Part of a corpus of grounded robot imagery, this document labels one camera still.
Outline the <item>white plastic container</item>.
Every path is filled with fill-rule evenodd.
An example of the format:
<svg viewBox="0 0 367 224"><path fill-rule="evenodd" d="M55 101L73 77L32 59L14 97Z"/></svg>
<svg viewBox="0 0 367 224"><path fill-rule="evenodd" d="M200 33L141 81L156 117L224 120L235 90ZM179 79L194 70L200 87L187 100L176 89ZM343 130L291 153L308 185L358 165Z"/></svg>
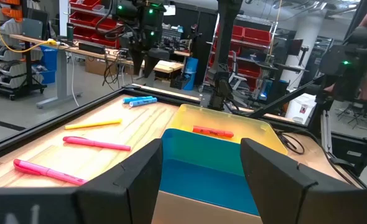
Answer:
<svg viewBox="0 0 367 224"><path fill-rule="evenodd" d="M304 93L289 102L286 118L295 123L305 124L314 109L316 96Z"/></svg>

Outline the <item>yellow highlighter pen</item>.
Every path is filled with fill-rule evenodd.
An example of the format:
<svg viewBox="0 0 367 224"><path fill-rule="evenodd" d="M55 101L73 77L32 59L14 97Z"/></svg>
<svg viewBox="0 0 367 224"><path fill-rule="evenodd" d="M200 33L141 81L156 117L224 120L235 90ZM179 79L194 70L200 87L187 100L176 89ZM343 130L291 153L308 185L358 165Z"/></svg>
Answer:
<svg viewBox="0 0 367 224"><path fill-rule="evenodd" d="M114 119L114 120L99 121L99 122L94 122L94 123L69 124L69 125L66 125L64 128L65 130L91 128L91 127L96 127L96 126L120 124L121 122L122 122L122 119Z"/></svg>

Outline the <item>brown cardboard box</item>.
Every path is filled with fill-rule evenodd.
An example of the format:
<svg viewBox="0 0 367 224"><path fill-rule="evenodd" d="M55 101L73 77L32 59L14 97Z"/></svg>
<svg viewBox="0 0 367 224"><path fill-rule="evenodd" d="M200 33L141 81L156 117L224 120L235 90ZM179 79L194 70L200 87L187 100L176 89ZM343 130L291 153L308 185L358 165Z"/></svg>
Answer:
<svg viewBox="0 0 367 224"><path fill-rule="evenodd" d="M106 62L99 58L87 56L85 59L85 71L96 75L104 75Z"/></svg>

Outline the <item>blue plastic bin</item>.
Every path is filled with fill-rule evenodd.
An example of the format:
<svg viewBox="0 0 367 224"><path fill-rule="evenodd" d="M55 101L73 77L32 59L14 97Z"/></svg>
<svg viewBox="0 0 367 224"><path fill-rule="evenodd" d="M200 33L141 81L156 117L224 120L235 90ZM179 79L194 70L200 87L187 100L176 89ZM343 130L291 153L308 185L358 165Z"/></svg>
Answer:
<svg viewBox="0 0 367 224"><path fill-rule="evenodd" d="M167 129L162 149L162 191L259 215L244 176L239 144Z"/></svg>

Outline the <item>yellow translucent plastic bin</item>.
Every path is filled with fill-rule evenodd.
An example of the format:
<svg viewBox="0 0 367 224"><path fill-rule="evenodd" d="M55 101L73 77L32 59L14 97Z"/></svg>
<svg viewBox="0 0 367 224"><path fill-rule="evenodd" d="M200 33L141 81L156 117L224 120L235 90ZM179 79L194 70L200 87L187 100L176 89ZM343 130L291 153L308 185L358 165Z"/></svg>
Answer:
<svg viewBox="0 0 367 224"><path fill-rule="evenodd" d="M209 137L238 144L243 138L249 138L283 155L288 154L287 149L281 143L271 125L256 119L184 104L179 107L169 125L170 128L187 132L193 132L194 126L234 133L232 138L206 135Z"/></svg>

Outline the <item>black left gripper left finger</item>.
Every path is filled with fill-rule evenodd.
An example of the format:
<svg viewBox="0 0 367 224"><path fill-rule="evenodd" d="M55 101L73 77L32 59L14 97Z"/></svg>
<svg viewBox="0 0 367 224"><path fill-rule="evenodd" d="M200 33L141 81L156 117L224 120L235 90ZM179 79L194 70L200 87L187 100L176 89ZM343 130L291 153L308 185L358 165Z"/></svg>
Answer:
<svg viewBox="0 0 367 224"><path fill-rule="evenodd" d="M163 147L154 139L75 193L82 224L151 224L162 176Z"/></svg>

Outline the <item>blue storage crate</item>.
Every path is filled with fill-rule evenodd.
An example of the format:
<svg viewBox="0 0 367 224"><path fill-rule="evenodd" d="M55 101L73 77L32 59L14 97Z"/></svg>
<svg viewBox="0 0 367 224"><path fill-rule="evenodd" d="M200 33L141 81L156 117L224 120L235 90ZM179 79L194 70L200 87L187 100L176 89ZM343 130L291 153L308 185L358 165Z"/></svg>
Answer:
<svg viewBox="0 0 367 224"><path fill-rule="evenodd" d="M51 84L55 82L55 72L57 69L57 49L46 47L41 45L41 51L43 53L41 64L47 69L45 72L42 72L44 77L44 84Z"/></svg>

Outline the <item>shelf with red bins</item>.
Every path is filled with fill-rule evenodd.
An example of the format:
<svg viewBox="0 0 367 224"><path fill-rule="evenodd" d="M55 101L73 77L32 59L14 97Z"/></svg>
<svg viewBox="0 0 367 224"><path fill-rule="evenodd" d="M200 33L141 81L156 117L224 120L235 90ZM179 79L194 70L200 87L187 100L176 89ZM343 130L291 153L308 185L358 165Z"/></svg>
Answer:
<svg viewBox="0 0 367 224"><path fill-rule="evenodd" d="M110 31L122 23L111 18L111 14L103 20L98 29L97 23L106 15L111 0L69 0L69 23L73 24L75 39L102 45L112 49L120 48L119 40L107 39L100 32Z"/></svg>
<svg viewBox="0 0 367 224"><path fill-rule="evenodd" d="M231 73L244 78L233 79L239 83L239 88L250 92L257 88L257 81L267 64L271 40L272 35L266 30L233 26L227 64Z"/></svg>

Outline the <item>black cabinet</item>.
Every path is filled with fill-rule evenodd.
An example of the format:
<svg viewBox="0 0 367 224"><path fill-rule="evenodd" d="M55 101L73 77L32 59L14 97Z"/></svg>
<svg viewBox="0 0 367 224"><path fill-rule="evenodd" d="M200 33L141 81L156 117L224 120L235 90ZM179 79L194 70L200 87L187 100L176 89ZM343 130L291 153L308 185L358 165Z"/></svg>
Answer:
<svg viewBox="0 0 367 224"><path fill-rule="evenodd" d="M208 58L213 40L217 12L214 9L207 9L194 5L175 3L175 15L164 16L163 22L172 26L182 26L183 36L190 34L190 27L198 25L197 32L201 36L194 40L192 52L193 57L198 59L197 74L195 75L194 85L199 86L203 83L205 70L208 65Z"/></svg>

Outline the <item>red marker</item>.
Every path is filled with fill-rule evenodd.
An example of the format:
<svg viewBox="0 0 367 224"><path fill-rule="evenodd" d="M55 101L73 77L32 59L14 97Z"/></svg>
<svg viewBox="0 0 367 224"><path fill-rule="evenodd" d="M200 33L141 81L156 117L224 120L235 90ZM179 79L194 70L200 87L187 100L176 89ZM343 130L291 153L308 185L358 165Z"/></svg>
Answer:
<svg viewBox="0 0 367 224"><path fill-rule="evenodd" d="M194 126L192 131L198 134L219 136L224 138L232 138L234 136L234 133L232 133L231 131L224 131L220 129L206 128L201 126Z"/></svg>

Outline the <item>light blue marker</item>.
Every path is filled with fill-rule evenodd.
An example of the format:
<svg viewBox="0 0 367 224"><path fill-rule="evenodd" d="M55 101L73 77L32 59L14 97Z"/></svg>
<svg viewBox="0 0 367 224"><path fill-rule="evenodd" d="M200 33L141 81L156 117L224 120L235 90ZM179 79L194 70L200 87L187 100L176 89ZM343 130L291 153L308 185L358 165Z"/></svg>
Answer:
<svg viewBox="0 0 367 224"><path fill-rule="evenodd" d="M140 96L140 97L124 98L123 103L128 104L132 101L147 100L147 99L151 99L151 98L152 98L151 96Z"/></svg>
<svg viewBox="0 0 367 224"><path fill-rule="evenodd" d="M131 101L129 102L129 106L130 107L137 107L137 106L142 106L142 105L148 105L151 103L157 103L157 98L147 98L147 99L143 99L143 100L136 100L136 101Z"/></svg>

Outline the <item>wooden top grey desk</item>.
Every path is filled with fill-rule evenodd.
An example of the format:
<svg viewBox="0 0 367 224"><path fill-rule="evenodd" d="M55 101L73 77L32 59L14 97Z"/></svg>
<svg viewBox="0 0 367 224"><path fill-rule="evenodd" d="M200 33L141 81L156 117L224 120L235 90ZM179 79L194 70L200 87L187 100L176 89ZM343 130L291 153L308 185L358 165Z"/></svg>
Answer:
<svg viewBox="0 0 367 224"><path fill-rule="evenodd" d="M17 39L17 40L21 40L21 41L26 41L26 42L30 42L33 44L44 44L47 45L45 40L38 40L38 39L33 39L30 37L26 37L23 35L17 35L17 34L10 34L9 35L11 38L13 39ZM125 65L134 65L132 60L126 60L120 57L119 50L113 50L113 49L106 49L106 53L105 54L96 54L93 52L88 52L85 50L80 50L78 48L78 44L80 42L76 42L77 46L76 47L66 47L66 46L62 46L62 45L55 45L55 44L48 44L48 47L53 47L55 49L58 50L65 50L66 52L72 52L73 54L78 54L78 55L85 55L88 57L92 57L92 58L100 58L103 60L109 60L111 62L116 61L117 63L121 63L121 64L125 64ZM158 64L153 68L154 71L158 71L158 72L163 72L163 73L172 73L176 70L180 70L184 67L184 65L182 63L178 63L178 62L167 62L164 60L160 60L158 62Z"/></svg>

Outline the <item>blue cylinder container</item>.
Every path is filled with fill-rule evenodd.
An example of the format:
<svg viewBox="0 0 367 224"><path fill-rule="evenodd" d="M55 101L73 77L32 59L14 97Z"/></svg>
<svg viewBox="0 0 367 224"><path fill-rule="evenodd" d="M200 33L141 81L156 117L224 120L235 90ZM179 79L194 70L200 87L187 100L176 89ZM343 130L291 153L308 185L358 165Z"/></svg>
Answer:
<svg viewBox="0 0 367 224"><path fill-rule="evenodd" d="M184 70L184 86L183 90L193 90L193 85L195 81L195 75L197 73L198 59L189 57Z"/></svg>

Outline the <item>pink highlighter pen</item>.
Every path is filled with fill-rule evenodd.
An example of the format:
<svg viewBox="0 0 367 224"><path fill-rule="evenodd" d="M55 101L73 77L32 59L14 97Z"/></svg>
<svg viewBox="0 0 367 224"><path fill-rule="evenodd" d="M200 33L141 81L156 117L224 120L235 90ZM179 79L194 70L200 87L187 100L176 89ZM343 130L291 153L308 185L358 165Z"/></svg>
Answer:
<svg viewBox="0 0 367 224"><path fill-rule="evenodd" d="M102 147L107 149L115 149L119 151L130 151L131 147L120 144L113 144L109 142L94 141L91 139L76 137L76 136L65 136L63 141L70 144L78 144L82 146Z"/></svg>
<svg viewBox="0 0 367 224"><path fill-rule="evenodd" d="M68 175L63 172L59 172L48 167L40 166L20 159L14 159L13 164L15 170L23 172L25 174L42 175L75 185L83 185L87 183L87 181L84 179L80 179L78 177L74 177L72 175Z"/></svg>

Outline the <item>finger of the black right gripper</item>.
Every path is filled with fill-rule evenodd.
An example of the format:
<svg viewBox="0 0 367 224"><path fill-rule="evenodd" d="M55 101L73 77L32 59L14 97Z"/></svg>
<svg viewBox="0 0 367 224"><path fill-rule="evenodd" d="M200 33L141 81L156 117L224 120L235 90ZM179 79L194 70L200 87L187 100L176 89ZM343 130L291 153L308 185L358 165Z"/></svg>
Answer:
<svg viewBox="0 0 367 224"><path fill-rule="evenodd" d="M141 71L141 67L142 67L142 62L144 60L144 54L141 51L138 51L135 49L131 49L129 53L130 53L130 56L132 58L132 62L134 65L133 74L139 75Z"/></svg>
<svg viewBox="0 0 367 224"><path fill-rule="evenodd" d="M144 66L144 77L148 78L151 72L153 71L154 67L159 62L159 52L157 50L150 50L145 56L145 66Z"/></svg>

